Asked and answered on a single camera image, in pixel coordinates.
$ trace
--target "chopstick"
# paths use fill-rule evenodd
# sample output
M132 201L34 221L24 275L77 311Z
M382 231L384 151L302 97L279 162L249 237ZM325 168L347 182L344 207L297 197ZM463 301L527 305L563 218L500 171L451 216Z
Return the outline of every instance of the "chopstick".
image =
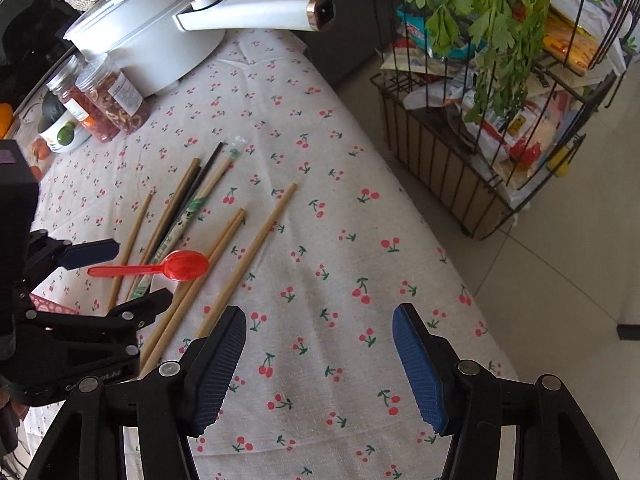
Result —
M213 165L216 163L216 160L218 160L218 155L220 154L220 152L222 151L222 148L224 147L225 147L225 143L219 142L218 145L216 146L216 149L213 150L213 153L211 153L211 156L209 157L209 160L207 161L207 163L204 165L204 168L200 170L200 173L191 184L189 191L185 194L184 198L180 202L180 207L177 209L178 213L182 213L184 209L189 205L189 202L191 201L192 197L196 194L196 191L204 182L204 179L206 178L207 173L209 173Z
M133 249L133 244L136 242L136 238L138 237L138 232L140 231L140 226L142 225L142 221L145 219L146 210L149 208L149 203L153 197L152 193L149 193L146 196L146 200L143 205L140 207L140 212L136 218L135 224L133 224L133 229L129 234L129 238L124 245L122 250L122 257L120 259L121 265L127 265L129 262L129 257L131 256L131 250ZM120 291L120 285L122 284L122 276L117 276L111 282L111 293L109 294L109 301L107 302L107 312L110 311L118 300L118 293Z
M149 242L146 244L145 252L142 254L140 258L140 265L144 265L148 263L149 255L155 253L156 245L158 242L162 240L165 231L172 224L175 216L176 207L178 205L178 200L181 200L180 197L184 197L184 194L187 192L189 186L193 183L198 175L198 170L200 168L200 159L194 158L191 161L191 164L187 168L187 171L184 173L180 182L178 183L178 187L175 189L174 194L171 196L168 205L164 208L162 212L162 216L160 217L158 224L156 224L156 228L154 229L151 238L149 238ZM140 278L134 278L131 282L131 286L129 287L129 291L127 292L127 299L131 297L131 292L138 284Z
M207 180L207 182L203 184L203 186L201 186L201 189L198 190L196 196L189 202L187 209L185 209L184 212L180 215L180 218L171 228L169 234L164 237L164 240L158 247L156 254L154 254L154 256L149 261L150 264L153 265L159 263L167 256L167 254L169 254L172 247L178 241L178 238L180 238L180 236L182 236L184 231L187 229L187 225L189 224L191 218L194 216L194 213L202 206L209 193L211 193L213 187L217 184L222 175L225 174L225 171L231 164L232 160L233 159L230 156L223 160L222 164L220 164L216 171L213 172L210 179ZM146 292L149 285L151 284L151 279L152 277L149 275L143 276L138 283L138 286L133 289L129 299L134 300L135 298L142 297L142 295Z
M280 217L282 211L289 203L293 193L298 188L298 185L294 182L291 184L287 190L285 191L282 198L278 201L278 204L273 209L267 221L262 225L258 234L256 235L254 241L251 243L249 248L246 250L244 257L236 267L236 270L229 278L228 282L225 285L225 288L222 289L216 302L211 305L211 310L206 315L205 319L202 321L198 332L196 333L196 338L207 337L215 327L218 322L218 318L220 318L220 314L226 307L226 302L231 298L231 295L236 290L238 283L242 280L242 277L246 273L246 270L252 263L252 260L255 258L256 253L262 246L267 234L269 234L269 229L273 226L273 223Z
M164 349L171 341L175 330L182 321L182 318L190 309L193 300L200 292L208 274L212 271L213 267L220 259L220 256L222 256L223 251L226 250L231 238L238 230L238 227L244 219L244 214L244 209L240 208L234 217L228 222L225 229L220 233L220 236L218 236L212 243L208 251L209 270L192 282L188 291L182 290L180 294L176 294L171 306L164 316L156 321L158 326L156 326L151 337L145 341L145 344L142 347L142 354L140 355L140 368L142 371L140 372L140 377L144 377L156 367L158 360L164 353Z

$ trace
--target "spoon handle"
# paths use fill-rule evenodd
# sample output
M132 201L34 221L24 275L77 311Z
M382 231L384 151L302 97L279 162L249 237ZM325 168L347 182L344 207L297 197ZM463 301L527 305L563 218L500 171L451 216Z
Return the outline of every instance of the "spoon handle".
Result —
M104 265L89 267L86 273L94 278L114 278L115 276L131 276L132 274L159 274L163 268L162 265Z

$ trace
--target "red plastic spoon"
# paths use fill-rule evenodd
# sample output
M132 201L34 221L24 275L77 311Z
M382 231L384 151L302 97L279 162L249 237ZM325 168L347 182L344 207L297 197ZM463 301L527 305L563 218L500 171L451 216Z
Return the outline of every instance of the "red plastic spoon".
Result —
M174 251L159 265L122 265L89 267L87 273L95 278L114 278L132 274L164 274L174 282L190 282L209 269L204 254L196 251Z

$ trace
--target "tile floor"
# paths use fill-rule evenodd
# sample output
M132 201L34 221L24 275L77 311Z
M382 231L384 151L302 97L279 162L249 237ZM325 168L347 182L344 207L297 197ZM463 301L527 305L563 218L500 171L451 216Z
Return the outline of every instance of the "tile floor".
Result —
M640 323L640 65L613 104L585 126L570 171L554 178L518 224L484 241L456 221L386 150L366 62L337 89L387 158L475 293L521 380L557 374L574 394L621 480L640 478L640 342L616 323Z

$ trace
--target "hand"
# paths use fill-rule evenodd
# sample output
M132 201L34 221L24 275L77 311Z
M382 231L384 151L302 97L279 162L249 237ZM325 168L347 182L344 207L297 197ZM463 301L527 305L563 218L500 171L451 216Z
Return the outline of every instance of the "hand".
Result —
M6 388L0 388L0 408L4 408L8 402L11 402L9 392ZM29 411L28 406L17 404L16 402L12 402L11 407L14 409L14 413L20 418L20 420L24 420L27 416L27 412Z

